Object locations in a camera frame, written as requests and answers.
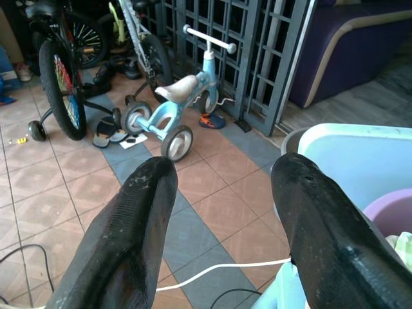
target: plastic basin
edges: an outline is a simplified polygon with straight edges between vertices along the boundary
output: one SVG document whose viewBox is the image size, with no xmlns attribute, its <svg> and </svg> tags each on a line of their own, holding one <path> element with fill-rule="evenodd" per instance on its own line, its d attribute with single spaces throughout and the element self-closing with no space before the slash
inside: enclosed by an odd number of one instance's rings
<svg viewBox="0 0 412 309">
<path fill-rule="evenodd" d="M 412 233 L 412 189 L 388 193 L 370 203 L 364 213 L 385 237 Z"/>
</svg>

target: handlebar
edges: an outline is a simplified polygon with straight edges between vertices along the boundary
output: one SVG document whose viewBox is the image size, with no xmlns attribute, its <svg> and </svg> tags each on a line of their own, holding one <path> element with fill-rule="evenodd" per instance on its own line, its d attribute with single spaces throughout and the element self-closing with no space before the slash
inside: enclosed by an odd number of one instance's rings
<svg viewBox="0 0 412 309">
<path fill-rule="evenodd" d="M 188 34 L 188 33 L 193 34 L 193 35 L 195 35 L 195 36 L 197 36 L 197 37 L 200 37 L 200 38 L 202 38 L 202 39 L 204 39 L 204 40 L 206 40 L 206 41 L 209 41 L 209 42 L 211 42 L 211 43 L 213 43 L 213 44 L 216 44 L 216 45 L 218 45 L 218 46 L 221 46 L 221 47 L 225 48 L 228 53 L 235 53 L 235 51 L 236 51 L 236 44 L 234 44 L 234 43 L 227 44 L 227 43 L 225 43 L 225 42 L 223 42 L 223 41 L 217 40 L 217 39 L 215 39 L 214 37 L 211 37 L 210 35 L 207 35 L 207 34 L 204 34 L 204 33 L 199 32 L 199 31 L 197 31 L 197 30 L 192 29 L 192 27 L 190 27 L 190 25 L 188 25 L 188 24 L 185 24 L 185 25 L 183 26 L 183 33 L 185 33 L 185 34 Z"/>
</svg>

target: white cable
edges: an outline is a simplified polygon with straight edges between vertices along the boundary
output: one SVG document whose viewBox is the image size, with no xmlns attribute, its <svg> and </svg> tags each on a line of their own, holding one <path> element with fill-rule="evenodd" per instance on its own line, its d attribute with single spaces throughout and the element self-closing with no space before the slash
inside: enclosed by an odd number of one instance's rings
<svg viewBox="0 0 412 309">
<path fill-rule="evenodd" d="M 164 288 L 157 288 L 156 292 L 162 292 L 162 291 L 168 291 L 168 290 L 173 290 L 174 288 L 181 288 L 182 286 L 188 285 L 189 283 L 193 282 L 194 280 L 200 278 L 204 274 L 211 272 L 214 269 L 221 268 L 221 267 L 260 267 L 260 266 L 270 266 L 270 265 L 278 265 L 278 264 L 285 264 L 287 262 L 290 262 L 290 258 L 288 259 L 280 259 L 277 261 L 270 261 L 270 262 L 262 262 L 262 263 L 249 263 L 249 264 L 217 264 L 213 265 L 209 268 L 206 268 L 199 274 L 191 277 L 190 279 L 179 283 L 178 285 L 171 285 L 171 286 L 165 286 Z"/>
</svg>

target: sofa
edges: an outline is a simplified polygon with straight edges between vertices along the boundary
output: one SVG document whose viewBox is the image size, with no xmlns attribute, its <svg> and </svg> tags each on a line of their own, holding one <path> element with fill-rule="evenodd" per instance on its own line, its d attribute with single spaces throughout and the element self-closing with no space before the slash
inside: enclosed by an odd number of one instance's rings
<svg viewBox="0 0 412 309">
<path fill-rule="evenodd" d="M 412 31 L 412 1 L 319 0 L 289 100 L 300 108 L 374 79 Z"/>
</svg>

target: sneaker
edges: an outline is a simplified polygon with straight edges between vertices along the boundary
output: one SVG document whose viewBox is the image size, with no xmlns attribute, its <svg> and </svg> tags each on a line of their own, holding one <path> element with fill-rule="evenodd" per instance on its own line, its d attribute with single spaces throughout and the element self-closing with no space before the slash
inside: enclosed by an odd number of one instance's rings
<svg viewBox="0 0 412 309">
<path fill-rule="evenodd" d="M 23 62 L 17 63 L 17 66 L 15 67 L 15 71 L 17 73 L 17 76 L 22 82 L 29 82 L 32 79 L 32 72 L 30 71 L 30 68 L 28 65 L 24 64 Z"/>
<path fill-rule="evenodd" d="M 221 129 L 226 126 L 226 120 L 216 114 L 201 114 L 199 125 L 209 129 Z"/>
</svg>

